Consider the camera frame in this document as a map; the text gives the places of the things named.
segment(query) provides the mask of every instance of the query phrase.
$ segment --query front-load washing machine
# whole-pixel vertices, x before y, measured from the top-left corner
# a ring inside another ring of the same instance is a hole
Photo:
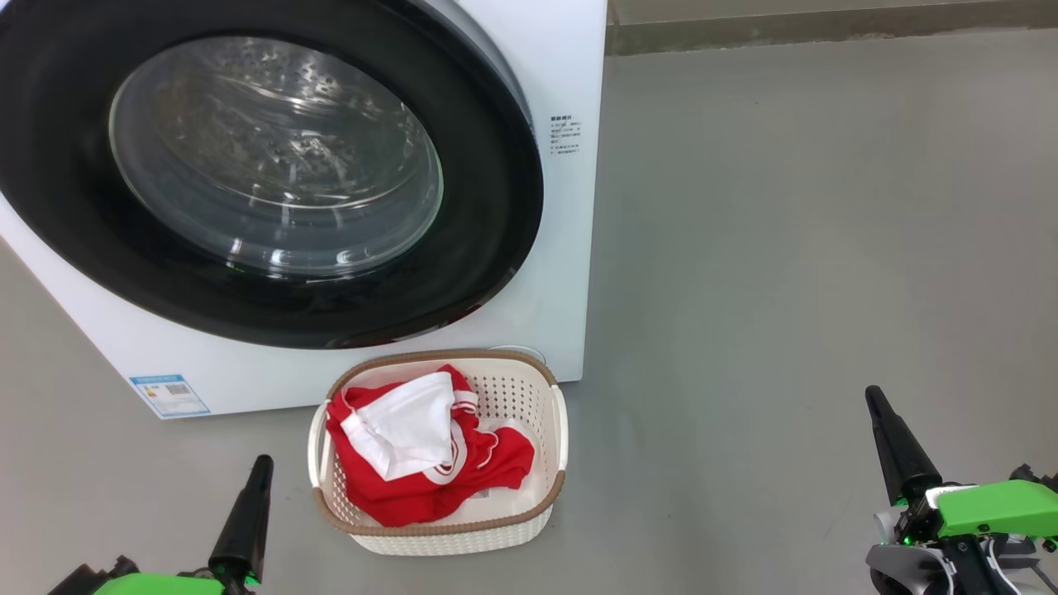
[[[163,418],[413,350],[579,379],[604,26],[605,0],[11,0],[0,234]]]

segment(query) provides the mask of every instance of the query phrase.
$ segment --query white basket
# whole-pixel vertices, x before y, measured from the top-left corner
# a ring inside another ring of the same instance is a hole
[[[345,373],[328,400],[349,386],[403,382],[452,364],[478,394],[482,418],[517,419],[536,437],[533,467],[519,490],[495,489],[471,499],[450,517],[390,528],[357,508],[345,495],[345,471],[326,429],[327,402],[309,432],[309,479],[321,512],[335,528],[377,554],[448,556],[521,545],[536,537],[551,516],[566,477],[569,429],[566,402],[551,372],[525,354],[457,349],[393,356]]]

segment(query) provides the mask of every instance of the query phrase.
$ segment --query brown basket rim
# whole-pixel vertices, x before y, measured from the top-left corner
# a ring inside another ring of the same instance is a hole
[[[522,363],[531,365],[540,372],[545,380],[554,386],[559,382],[555,380],[554,375],[551,371],[547,368],[540,360],[532,356],[519,351],[512,351],[508,349],[441,349],[436,351],[416,351],[413,354],[401,354],[397,356],[386,356],[383,358],[373,359],[366,361],[364,363],[354,365],[350,367],[345,374],[343,374],[335,382],[331,385],[330,391],[327,393],[327,400],[333,400],[335,393],[342,386],[344,386],[349,380],[352,380],[357,376],[379,367],[385,367],[389,365],[402,364],[402,363],[416,363],[430,360],[459,360],[459,359],[496,359],[496,360],[514,360]],[[477,521],[474,523],[461,523],[458,525],[444,525],[444,526],[411,526],[411,527],[362,527],[349,524],[334,515],[334,511],[330,509],[327,505],[327,499],[324,495],[324,490],[322,488],[313,488],[312,497],[316,501],[316,506],[320,508],[320,512],[323,513],[327,522],[330,523],[334,528],[342,533],[346,533],[352,536],[365,536],[365,537],[426,537],[426,536],[441,536],[441,535],[457,535],[461,533],[474,533],[487,529],[494,529],[499,527],[508,527],[511,525],[517,525],[526,521],[530,521],[540,515],[544,513],[545,510],[554,504],[554,500],[559,498],[559,492],[562,491],[562,484],[566,481],[565,470],[560,470],[554,477],[554,485],[551,486],[551,490],[547,492],[544,500],[540,502],[536,506],[531,509],[522,512],[521,515],[513,515],[511,517],[501,517],[499,519],[491,519],[488,521]]]

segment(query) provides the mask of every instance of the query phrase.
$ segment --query red clothing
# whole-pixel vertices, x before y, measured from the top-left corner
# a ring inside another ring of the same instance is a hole
[[[327,431],[346,475],[346,495],[357,507],[387,527],[436,521],[455,512],[474,493],[493,487],[517,489],[532,468],[535,448],[529,432],[517,420],[487,420],[478,428],[477,395],[451,365],[439,372],[452,376],[452,464],[384,481],[352,447],[343,421],[385,397],[401,382],[379,389],[347,389],[327,405]]]

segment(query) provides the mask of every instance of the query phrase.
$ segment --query wall baseboard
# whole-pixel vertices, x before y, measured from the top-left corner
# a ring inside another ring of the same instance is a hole
[[[712,48],[923,37],[974,30],[1058,28],[1058,0],[984,0],[919,6],[827,11],[620,24],[606,32],[607,55],[634,56]]]

